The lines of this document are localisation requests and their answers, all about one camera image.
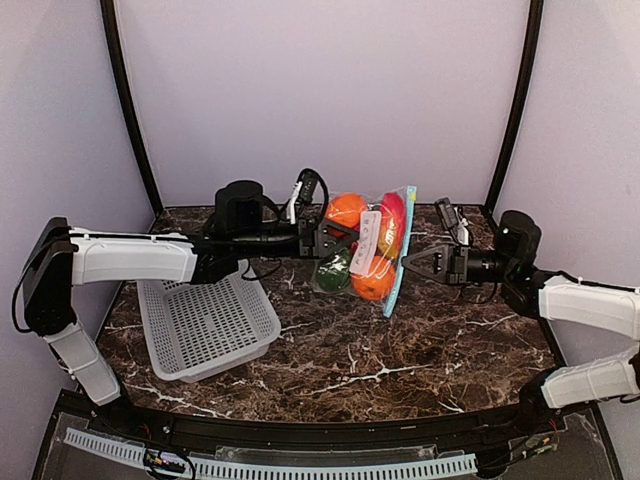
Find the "green fake vegetable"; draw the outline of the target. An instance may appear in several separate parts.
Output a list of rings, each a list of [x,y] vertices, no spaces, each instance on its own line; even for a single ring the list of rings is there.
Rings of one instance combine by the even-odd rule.
[[[318,288],[324,292],[339,292],[344,290],[350,282],[351,253],[342,250],[332,257],[322,260],[315,271]]]

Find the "orange fake fruit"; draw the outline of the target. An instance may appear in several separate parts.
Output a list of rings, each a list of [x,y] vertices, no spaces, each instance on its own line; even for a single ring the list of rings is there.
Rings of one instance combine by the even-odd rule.
[[[351,286],[361,298],[378,302],[389,296],[395,279],[393,262],[383,256],[375,256],[366,275],[351,275]]]
[[[368,210],[366,200],[357,193],[343,193],[333,198],[325,218],[349,229],[355,229],[360,222],[360,216]]]

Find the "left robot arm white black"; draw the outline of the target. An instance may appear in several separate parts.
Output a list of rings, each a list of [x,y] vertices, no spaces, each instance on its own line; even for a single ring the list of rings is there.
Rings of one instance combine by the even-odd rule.
[[[359,231],[320,212],[303,217],[324,181],[302,172],[293,197],[278,207],[260,183],[238,180],[215,194],[214,212],[198,234],[124,234],[71,227],[54,217],[31,251],[11,298],[14,328],[35,333],[64,362],[101,417],[120,436],[141,427],[140,412],[81,325],[72,306],[75,286],[159,280],[214,284],[252,258],[323,259],[348,248]]]

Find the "clear zip top bag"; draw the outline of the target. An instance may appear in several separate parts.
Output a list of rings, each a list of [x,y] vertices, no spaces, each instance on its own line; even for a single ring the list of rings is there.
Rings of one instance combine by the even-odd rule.
[[[406,206],[406,210],[407,210],[407,214],[406,214],[406,230],[405,230],[405,235],[404,235],[404,241],[403,241],[403,246],[402,246],[402,250],[398,256],[397,259],[395,260],[391,260],[395,266],[396,269],[396,279],[394,282],[394,286],[392,287],[391,293],[389,294],[389,296],[383,300],[383,301],[378,301],[378,302],[373,302],[373,301],[368,301],[365,300],[363,298],[361,298],[360,296],[358,296],[352,286],[351,286],[351,275],[352,274],[357,274],[357,275],[366,275],[369,272],[370,269],[370,265],[374,259],[375,256],[383,256],[385,257],[380,250],[378,249],[378,245],[377,245],[377,241],[378,241],[378,235],[379,235],[379,230],[380,230],[380,223],[381,223],[381,213],[379,212],[379,207],[382,203],[382,198],[384,196],[385,193],[388,192],[396,192],[398,193],[405,202],[405,206]],[[333,192],[330,194],[329,197],[329,203],[330,201],[335,198],[338,195],[341,195],[343,193],[356,193],[356,192]],[[358,240],[351,240],[351,241],[358,241],[359,242],[359,246],[357,247],[357,250],[355,251],[355,253],[353,255],[351,255],[351,263],[350,263],[350,267],[349,267],[349,271],[350,271],[350,282],[349,285],[342,291],[339,292],[324,292],[322,290],[320,290],[316,284],[316,280],[315,280],[315,271],[316,268],[318,266],[318,264],[326,259],[326,258],[322,258],[320,260],[318,260],[315,263],[315,268],[314,268],[314,272],[313,272],[313,276],[312,276],[312,286],[314,288],[315,291],[319,292],[319,293],[324,293],[324,294],[330,294],[330,295],[338,295],[338,294],[350,294],[354,297],[358,297],[364,301],[367,302],[371,302],[371,303],[375,303],[377,305],[379,305],[382,309],[382,315],[386,318],[389,318],[394,309],[395,309],[395,305],[399,296],[399,291],[400,291],[400,286],[403,280],[403,275],[404,275],[404,267],[401,265],[401,261],[402,259],[407,255],[408,253],[408,248],[409,248],[409,243],[410,243],[410,236],[411,236],[411,229],[413,226],[413,216],[414,216],[414,210],[415,210],[415,201],[417,198],[417,188],[415,186],[412,185],[408,185],[408,186],[403,186],[400,187],[398,189],[394,189],[391,191],[387,191],[383,193],[381,196],[377,197],[377,198],[373,198],[373,197],[368,197],[364,194],[361,193],[357,193],[360,194],[367,202],[368,205],[368,210],[363,212],[360,216],[360,222],[359,222],[359,231],[360,231],[360,235],[359,235],[359,239]],[[342,239],[342,238],[335,238],[332,237],[330,235],[328,235],[328,240],[333,240],[333,239]]]

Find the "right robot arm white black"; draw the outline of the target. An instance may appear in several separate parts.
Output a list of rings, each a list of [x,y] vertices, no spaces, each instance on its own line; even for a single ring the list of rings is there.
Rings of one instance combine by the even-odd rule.
[[[424,278],[450,286],[492,283],[518,315],[570,321],[639,338],[639,290],[539,269],[534,261],[541,229],[527,214],[502,214],[490,250],[442,244],[403,258],[402,265]],[[639,350],[577,366],[554,367],[521,388],[510,424],[521,434],[534,432],[549,411],[591,401],[639,398]]]

